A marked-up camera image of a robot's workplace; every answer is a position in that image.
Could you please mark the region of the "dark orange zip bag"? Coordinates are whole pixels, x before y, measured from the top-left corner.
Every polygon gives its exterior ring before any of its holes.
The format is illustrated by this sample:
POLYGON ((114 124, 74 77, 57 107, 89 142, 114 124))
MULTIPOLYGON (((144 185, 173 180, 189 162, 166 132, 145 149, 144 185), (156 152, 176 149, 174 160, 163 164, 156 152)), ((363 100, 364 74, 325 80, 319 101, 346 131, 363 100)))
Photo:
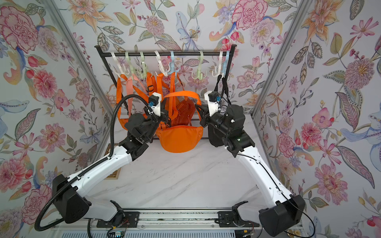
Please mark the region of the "dark orange zip bag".
POLYGON ((191 126, 191 119, 195 112, 195 105, 187 91, 177 91, 176 80, 179 77, 172 73, 170 76, 169 94, 165 96, 170 127, 191 126))

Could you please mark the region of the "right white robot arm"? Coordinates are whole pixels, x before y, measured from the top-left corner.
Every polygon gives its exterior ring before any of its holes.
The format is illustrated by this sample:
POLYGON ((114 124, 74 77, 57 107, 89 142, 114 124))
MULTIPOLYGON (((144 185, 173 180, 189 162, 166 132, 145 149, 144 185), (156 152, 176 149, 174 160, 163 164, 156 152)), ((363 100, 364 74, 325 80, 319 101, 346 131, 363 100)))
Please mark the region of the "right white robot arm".
POLYGON ((238 158, 261 191, 266 205, 257 212, 257 223, 272 237, 298 224, 306 203, 300 195, 293 195, 264 162, 254 141, 244 131, 243 107, 231 105, 223 114, 217 103, 197 105, 196 109, 201 126, 210 126, 220 133, 227 150, 238 158))

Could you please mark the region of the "orange bag with long straps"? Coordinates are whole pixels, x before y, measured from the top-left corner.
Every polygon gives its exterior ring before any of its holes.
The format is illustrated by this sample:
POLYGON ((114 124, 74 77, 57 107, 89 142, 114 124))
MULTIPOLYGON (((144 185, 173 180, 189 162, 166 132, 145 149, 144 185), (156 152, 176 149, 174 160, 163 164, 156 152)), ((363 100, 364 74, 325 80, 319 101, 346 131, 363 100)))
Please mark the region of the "orange bag with long straps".
MULTIPOLYGON (((161 101, 161 117, 156 116, 161 122, 167 122, 168 121, 168 100, 165 99, 166 92, 169 93, 170 87, 168 84, 166 84, 163 79, 165 76, 160 73, 157 75, 157 77, 154 77, 151 73, 147 73, 147 90, 149 96, 151 96, 154 92, 157 92, 162 95, 162 101, 161 101)), ((153 113, 153 110, 149 107, 145 107, 144 111, 148 113, 149 115, 155 115, 153 113)))

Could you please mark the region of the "bright orange crescent bag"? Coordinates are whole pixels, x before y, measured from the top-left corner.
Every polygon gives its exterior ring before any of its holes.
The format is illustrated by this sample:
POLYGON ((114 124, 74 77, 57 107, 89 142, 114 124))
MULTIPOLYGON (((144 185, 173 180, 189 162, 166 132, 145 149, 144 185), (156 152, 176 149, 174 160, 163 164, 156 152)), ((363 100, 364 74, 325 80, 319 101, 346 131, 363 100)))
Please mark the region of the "bright orange crescent bag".
MULTIPOLYGON (((195 107, 201 105, 197 93, 187 91, 186 93, 194 101, 195 107)), ((203 136, 203 127, 176 126, 170 127, 168 123, 161 123, 156 130, 161 146, 171 153, 185 153, 194 149, 203 136)))

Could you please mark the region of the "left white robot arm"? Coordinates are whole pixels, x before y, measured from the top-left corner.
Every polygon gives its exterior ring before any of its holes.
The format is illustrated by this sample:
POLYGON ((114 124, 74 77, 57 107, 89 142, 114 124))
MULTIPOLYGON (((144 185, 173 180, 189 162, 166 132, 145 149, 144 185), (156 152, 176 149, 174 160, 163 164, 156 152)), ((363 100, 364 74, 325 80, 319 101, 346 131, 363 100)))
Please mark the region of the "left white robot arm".
POLYGON ((122 225, 126 216, 116 201, 91 200, 87 194, 113 171, 139 158, 153 141, 160 123, 167 120, 167 110, 148 117, 134 114, 132 121, 127 123, 128 136, 118 146, 112 146, 109 154, 69 177, 56 177, 52 197, 37 216, 35 230, 45 231, 59 223, 70 224, 82 218, 103 220, 114 227, 122 225), (41 221, 51 205, 56 207, 62 218, 42 226, 41 221))

